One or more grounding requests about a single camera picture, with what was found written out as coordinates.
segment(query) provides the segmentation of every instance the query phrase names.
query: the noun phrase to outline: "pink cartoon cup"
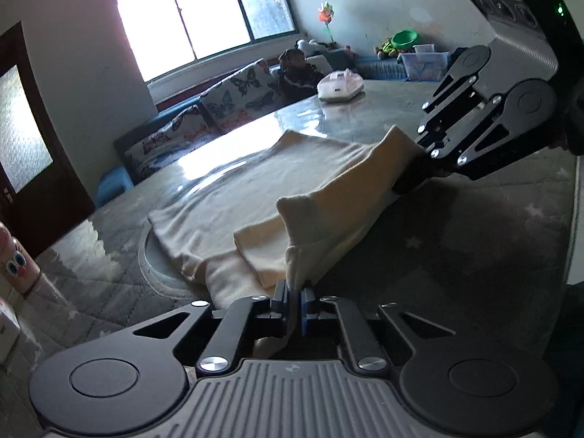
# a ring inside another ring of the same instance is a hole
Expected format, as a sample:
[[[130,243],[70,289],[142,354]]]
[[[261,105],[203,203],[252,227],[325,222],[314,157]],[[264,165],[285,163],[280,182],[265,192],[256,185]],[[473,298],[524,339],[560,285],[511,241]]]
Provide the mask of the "pink cartoon cup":
[[[0,273],[18,293],[27,293],[39,279],[40,268],[21,243],[0,222]]]

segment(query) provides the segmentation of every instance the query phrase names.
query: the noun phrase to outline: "window sill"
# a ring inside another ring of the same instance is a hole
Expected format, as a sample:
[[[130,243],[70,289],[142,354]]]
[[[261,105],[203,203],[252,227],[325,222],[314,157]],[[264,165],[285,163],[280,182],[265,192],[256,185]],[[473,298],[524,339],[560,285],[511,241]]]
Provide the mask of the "window sill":
[[[295,33],[268,39],[194,62],[151,81],[148,83],[148,90],[154,103],[159,104],[205,81],[222,74],[229,74],[258,59],[277,57],[286,49],[293,47],[300,37]]]

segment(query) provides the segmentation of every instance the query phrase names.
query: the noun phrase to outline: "green basket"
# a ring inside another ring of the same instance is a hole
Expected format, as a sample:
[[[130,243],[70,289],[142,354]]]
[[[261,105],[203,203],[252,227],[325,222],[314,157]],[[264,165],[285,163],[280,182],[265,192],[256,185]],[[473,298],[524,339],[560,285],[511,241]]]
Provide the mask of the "green basket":
[[[414,30],[404,30],[396,34],[391,43],[395,49],[400,51],[409,51],[414,47],[420,35]]]

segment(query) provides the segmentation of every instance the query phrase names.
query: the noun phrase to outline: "metal screw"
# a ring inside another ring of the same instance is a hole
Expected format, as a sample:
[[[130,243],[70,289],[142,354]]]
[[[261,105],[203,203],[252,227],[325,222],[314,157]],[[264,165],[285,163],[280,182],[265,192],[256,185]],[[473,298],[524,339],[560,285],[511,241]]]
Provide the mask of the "metal screw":
[[[387,361],[380,357],[363,357],[357,362],[359,368],[370,372],[382,370],[387,366]]]
[[[199,362],[199,367],[207,372],[220,372],[227,368],[229,361],[225,357],[205,357]]]

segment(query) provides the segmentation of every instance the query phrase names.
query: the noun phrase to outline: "brown wooden door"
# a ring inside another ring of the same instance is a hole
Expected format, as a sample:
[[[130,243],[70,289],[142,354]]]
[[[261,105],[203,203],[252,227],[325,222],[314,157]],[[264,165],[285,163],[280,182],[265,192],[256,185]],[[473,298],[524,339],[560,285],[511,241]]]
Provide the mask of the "brown wooden door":
[[[0,36],[0,220],[35,257],[92,211],[53,130],[17,24]]]

